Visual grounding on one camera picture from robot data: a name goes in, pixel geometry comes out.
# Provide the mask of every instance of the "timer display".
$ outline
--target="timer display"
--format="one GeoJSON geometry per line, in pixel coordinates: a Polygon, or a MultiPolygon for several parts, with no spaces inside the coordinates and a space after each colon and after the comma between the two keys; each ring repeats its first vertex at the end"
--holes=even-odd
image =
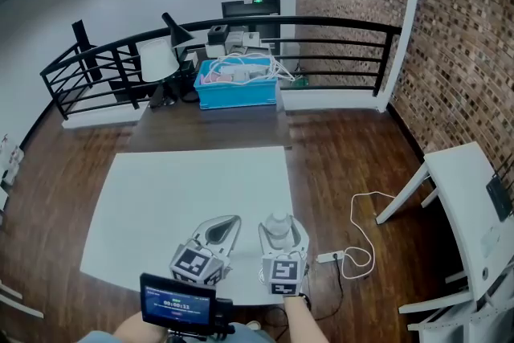
{"type": "Polygon", "coordinates": [[[145,302],[149,315],[193,325],[209,324],[208,297],[189,296],[146,286],[145,302]]]}

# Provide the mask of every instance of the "railing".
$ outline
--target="railing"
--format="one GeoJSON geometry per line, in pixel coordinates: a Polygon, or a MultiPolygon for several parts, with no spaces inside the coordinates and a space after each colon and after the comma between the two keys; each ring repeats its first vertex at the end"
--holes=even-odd
{"type": "MultiPolygon", "coordinates": [[[[384,43],[371,43],[361,42],[357,40],[348,39],[262,39],[264,43],[274,43],[279,45],[280,43],[335,43],[341,45],[354,45],[363,47],[373,47],[378,50],[382,49],[380,58],[361,57],[361,56],[349,56],[349,55],[276,55],[275,57],[280,60],[286,59],[335,59],[335,60],[347,60],[347,61],[358,61],[358,62],[371,62],[376,63],[378,68],[376,71],[294,71],[293,75],[298,76],[364,76],[375,78],[374,85],[331,85],[331,86],[305,86],[305,87],[282,87],[283,90],[287,89],[354,89],[354,90],[372,90],[373,96],[376,96],[380,90],[381,82],[386,72],[386,65],[390,55],[391,44],[395,35],[400,35],[402,32],[401,27],[389,26],[381,23],[364,22],[359,20],[345,19],[345,18],[326,18],[326,17],[304,17],[304,16],[258,16],[258,17],[241,17],[241,18],[221,18],[215,20],[206,20],[202,22],[192,22],[181,25],[184,29],[195,32],[204,31],[210,29],[212,26],[217,25],[229,25],[229,26],[247,26],[247,25],[316,25],[316,26],[328,26],[328,27],[348,27],[353,29],[362,29],[365,31],[375,31],[385,33],[384,43]]],[[[117,94],[120,92],[125,93],[130,103],[134,108],[139,108],[139,102],[147,101],[149,98],[138,99],[136,91],[140,88],[155,87],[158,82],[151,84],[142,84],[133,86],[129,81],[129,76],[138,75],[141,79],[141,59],[137,53],[137,44],[145,42],[151,39],[165,37],[170,35],[169,28],[157,29],[155,31],[147,31],[138,35],[130,36],[125,39],[117,40],[103,46],[93,47],[83,53],[78,53],[77,43],[71,46],[65,51],[59,58],[50,63],[40,75],[43,77],[48,91],[50,92],[52,99],[54,100],[57,108],[63,115],[64,119],[73,113],[86,112],[88,110],[94,110],[98,108],[107,108],[117,106],[120,104],[126,104],[127,102],[116,102],[111,104],[102,104],[95,107],[73,109],[73,105],[76,102],[86,99],[93,99],[95,97],[101,97],[111,94],[117,94]],[[122,47],[127,47],[128,51],[122,51],[122,47]],[[72,51],[75,51],[75,55],[65,59],[72,51]],[[103,55],[105,53],[111,54],[112,57],[103,55]],[[127,55],[129,57],[122,59],[120,55],[127,55]],[[97,65],[95,67],[84,66],[85,59],[100,59],[107,60],[110,63],[97,65]],[[70,68],[74,63],[79,66],[69,75],[61,77],[65,74],[66,70],[70,68]],[[126,67],[125,64],[131,64],[132,67],[126,67]],[[100,69],[112,69],[118,72],[117,76],[109,77],[107,79],[93,80],[89,73],[93,71],[99,71],[100,69]],[[58,72],[51,80],[48,76],[58,72]],[[70,80],[77,77],[78,80],[71,88],[64,89],[64,85],[70,80]],[[85,84],[79,84],[81,80],[85,81],[85,84]],[[85,88],[92,88],[95,84],[101,84],[110,80],[121,80],[123,84],[122,89],[115,89],[109,92],[96,93],[94,95],[81,96],[85,88]],[[77,96],[70,98],[72,92],[77,92],[77,96]]],[[[193,45],[187,47],[199,48],[203,45],[193,45]]]]}

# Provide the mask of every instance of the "white desk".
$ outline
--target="white desk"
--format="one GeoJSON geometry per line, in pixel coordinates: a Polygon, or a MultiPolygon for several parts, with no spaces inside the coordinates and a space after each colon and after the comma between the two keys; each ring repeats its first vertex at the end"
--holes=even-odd
{"type": "Polygon", "coordinates": [[[6,206],[7,198],[9,195],[0,187],[0,210],[3,211],[3,208],[6,206]]]}
{"type": "Polygon", "coordinates": [[[217,295],[234,304],[277,304],[259,282],[257,226],[271,212],[292,214],[283,147],[116,155],[89,227],[80,270],[139,292],[143,272],[170,277],[169,264],[209,218],[238,214],[233,270],[217,295]]]}
{"type": "Polygon", "coordinates": [[[425,155],[425,162],[398,196],[380,213],[383,223],[431,176],[436,185],[423,206],[439,196],[451,225],[469,290],[423,303],[400,307],[400,313],[420,312],[477,301],[514,256],[514,218],[500,222],[486,185],[494,170],[478,143],[425,155]]]}

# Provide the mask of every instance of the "blue plastic bin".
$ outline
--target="blue plastic bin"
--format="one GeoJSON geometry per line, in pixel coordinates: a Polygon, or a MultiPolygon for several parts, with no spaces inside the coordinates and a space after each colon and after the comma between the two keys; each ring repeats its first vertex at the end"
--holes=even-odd
{"type": "MultiPolygon", "coordinates": [[[[228,63],[241,63],[239,59],[227,59],[228,63]]],[[[194,88],[200,97],[200,108],[237,108],[241,106],[258,106],[261,104],[276,104],[277,79],[258,79],[249,84],[200,84],[200,75],[207,76],[213,60],[205,60],[200,66],[194,88]]],[[[268,58],[245,59],[244,63],[270,64],[268,58]]]]}

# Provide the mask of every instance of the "human arm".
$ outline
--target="human arm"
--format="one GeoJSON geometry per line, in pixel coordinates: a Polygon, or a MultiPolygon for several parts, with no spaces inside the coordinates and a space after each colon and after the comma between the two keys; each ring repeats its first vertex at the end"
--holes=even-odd
{"type": "Polygon", "coordinates": [[[302,297],[285,297],[292,343],[328,343],[302,297]]]}
{"type": "Polygon", "coordinates": [[[124,321],[113,336],[123,343],[160,343],[163,341],[165,334],[165,328],[145,323],[141,312],[139,312],[124,321]]]}

